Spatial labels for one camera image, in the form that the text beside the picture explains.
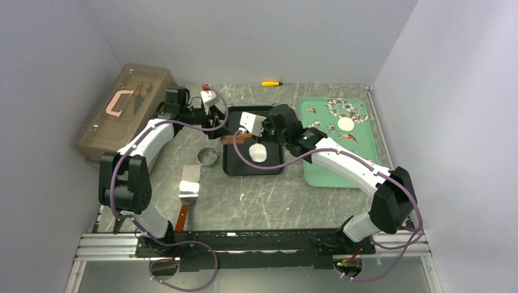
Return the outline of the wooden double-ended dough roller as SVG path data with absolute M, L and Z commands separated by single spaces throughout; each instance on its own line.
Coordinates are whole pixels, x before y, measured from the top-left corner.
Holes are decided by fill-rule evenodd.
M 251 139 L 253 135 L 251 133 L 240 133 L 236 135 L 236 137 L 233 136 L 223 136 L 220 138 L 220 143 L 222 145 L 231 145 L 236 143 L 237 145 L 243 144 L 246 140 Z

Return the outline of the white dough ball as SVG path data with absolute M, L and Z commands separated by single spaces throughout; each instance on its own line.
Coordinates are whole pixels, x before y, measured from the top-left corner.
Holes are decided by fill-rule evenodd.
M 263 144 L 255 143 L 249 147 L 249 156 L 253 162 L 263 163 L 268 158 L 268 152 Z

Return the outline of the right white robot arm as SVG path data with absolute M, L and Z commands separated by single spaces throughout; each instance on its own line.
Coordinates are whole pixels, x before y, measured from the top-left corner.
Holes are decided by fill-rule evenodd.
M 352 253 L 360 241 L 378 232 L 396 233 L 417 211 L 417 199 L 406 169 L 391 170 L 359 157 L 325 132 L 304 127 L 290 106 L 275 106 L 264 117 L 251 121 L 246 129 L 258 140 L 277 143 L 296 159 L 333 171 L 371 198 L 369 211 L 350 217 L 339 228 L 337 247 L 343 253 Z

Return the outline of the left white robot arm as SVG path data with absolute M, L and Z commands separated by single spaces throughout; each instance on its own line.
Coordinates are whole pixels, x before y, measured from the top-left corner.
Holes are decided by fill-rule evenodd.
M 126 146 L 105 152 L 100 159 L 100 204 L 109 207 L 117 221 L 131 220 L 151 240 L 151 248 L 159 256 L 174 251 L 175 229 L 151 203 L 150 163 L 183 128 L 201 131 L 209 139 L 228 132 L 228 104 L 221 92 L 203 84 L 200 99 L 201 105 L 195 107 L 186 87 L 166 88 L 165 100 L 158 104 L 144 129 Z

